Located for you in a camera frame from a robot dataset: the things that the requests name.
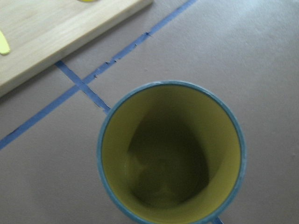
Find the teal mug with yellow interior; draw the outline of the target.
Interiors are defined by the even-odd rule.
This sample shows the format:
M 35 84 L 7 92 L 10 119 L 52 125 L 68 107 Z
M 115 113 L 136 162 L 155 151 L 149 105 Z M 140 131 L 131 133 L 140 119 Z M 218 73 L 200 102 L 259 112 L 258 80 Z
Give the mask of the teal mug with yellow interior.
M 219 224 L 244 179 L 247 149 L 213 93 L 171 80 L 145 84 L 112 107 L 97 145 L 107 194 L 139 224 Z

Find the bamboo cutting board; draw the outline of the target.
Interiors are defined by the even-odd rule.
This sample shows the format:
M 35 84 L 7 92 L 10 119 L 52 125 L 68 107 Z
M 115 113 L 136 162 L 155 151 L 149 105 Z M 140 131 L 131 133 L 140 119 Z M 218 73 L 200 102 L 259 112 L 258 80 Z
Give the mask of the bamboo cutting board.
M 0 57 L 5 95 L 56 61 L 151 4 L 149 0 L 3 0 Z

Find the yellow plastic knife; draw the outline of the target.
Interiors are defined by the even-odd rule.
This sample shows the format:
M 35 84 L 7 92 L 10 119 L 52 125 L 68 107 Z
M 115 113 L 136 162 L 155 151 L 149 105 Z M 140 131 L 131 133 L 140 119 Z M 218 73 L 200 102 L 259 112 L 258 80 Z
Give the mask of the yellow plastic knife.
M 11 51 L 9 43 L 4 36 L 3 32 L 0 31 L 0 54 L 1 55 L 7 55 Z

